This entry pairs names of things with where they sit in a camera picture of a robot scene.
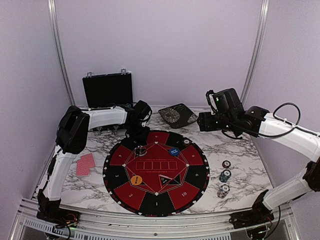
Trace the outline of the orange big blind button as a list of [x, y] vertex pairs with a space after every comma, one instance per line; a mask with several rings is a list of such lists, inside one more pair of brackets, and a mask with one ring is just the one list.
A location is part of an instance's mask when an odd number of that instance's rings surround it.
[[139, 186], [142, 182], [143, 182], [143, 179], [141, 176], [139, 175], [134, 175], [131, 179], [130, 179], [130, 182], [132, 185], [134, 186]]

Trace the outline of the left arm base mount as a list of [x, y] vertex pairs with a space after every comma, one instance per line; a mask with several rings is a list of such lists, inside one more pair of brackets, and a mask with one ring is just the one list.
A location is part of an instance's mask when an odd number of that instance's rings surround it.
[[44, 213], [38, 211], [36, 217], [46, 222], [54, 223], [57, 228], [76, 227], [80, 218], [78, 211], [59, 208], [58, 211]]

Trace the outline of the clear round dealer button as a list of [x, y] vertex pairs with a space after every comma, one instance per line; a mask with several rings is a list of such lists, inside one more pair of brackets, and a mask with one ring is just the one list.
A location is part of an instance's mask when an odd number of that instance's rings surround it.
[[147, 153], [147, 148], [144, 146], [138, 146], [135, 148], [134, 153], [138, 157], [142, 157]]

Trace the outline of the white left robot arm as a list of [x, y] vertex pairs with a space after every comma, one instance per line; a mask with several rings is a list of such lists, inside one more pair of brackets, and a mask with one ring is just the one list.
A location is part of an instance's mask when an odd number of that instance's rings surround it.
[[130, 139], [142, 144], [149, 132], [146, 123], [151, 115], [151, 107], [142, 100], [134, 107], [115, 104], [98, 108], [70, 106], [58, 124], [47, 179], [37, 194], [37, 217], [58, 223], [68, 214], [78, 214], [60, 208], [61, 193], [71, 163], [87, 145], [89, 131], [106, 126], [123, 126]]

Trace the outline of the blue small blind button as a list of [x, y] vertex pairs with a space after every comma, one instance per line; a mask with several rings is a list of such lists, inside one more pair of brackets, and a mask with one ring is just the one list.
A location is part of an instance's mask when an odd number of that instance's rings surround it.
[[169, 150], [169, 154], [170, 154], [171, 156], [178, 156], [178, 155], [180, 154], [180, 151], [179, 151], [178, 148], [171, 148], [171, 149]]

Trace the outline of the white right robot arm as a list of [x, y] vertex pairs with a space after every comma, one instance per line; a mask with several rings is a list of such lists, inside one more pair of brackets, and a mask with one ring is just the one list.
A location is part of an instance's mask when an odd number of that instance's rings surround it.
[[280, 118], [268, 110], [252, 106], [244, 110], [241, 105], [222, 105], [198, 115], [200, 131], [233, 132], [232, 138], [239, 140], [243, 133], [262, 137], [280, 143], [309, 159], [307, 166], [296, 176], [279, 186], [259, 194], [248, 212], [247, 219], [258, 224], [271, 211], [289, 201], [298, 199], [309, 192], [320, 190], [320, 134], [299, 124]]

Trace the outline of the red 100 chip stack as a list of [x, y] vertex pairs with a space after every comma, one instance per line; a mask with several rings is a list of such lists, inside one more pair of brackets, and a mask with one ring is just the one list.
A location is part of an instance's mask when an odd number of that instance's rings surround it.
[[230, 166], [231, 166], [230, 161], [228, 161], [228, 160], [224, 160], [224, 161], [222, 162], [222, 167], [223, 167], [223, 168], [225, 168], [225, 169], [229, 169], [229, 168], [230, 168]]

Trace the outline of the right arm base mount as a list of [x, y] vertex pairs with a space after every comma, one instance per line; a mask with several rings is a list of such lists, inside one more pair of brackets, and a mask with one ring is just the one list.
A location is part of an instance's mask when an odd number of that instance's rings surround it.
[[232, 213], [229, 223], [233, 225], [234, 229], [240, 229], [271, 222], [274, 219], [275, 217], [272, 212], [262, 214], [258, 211], [246, 210]]

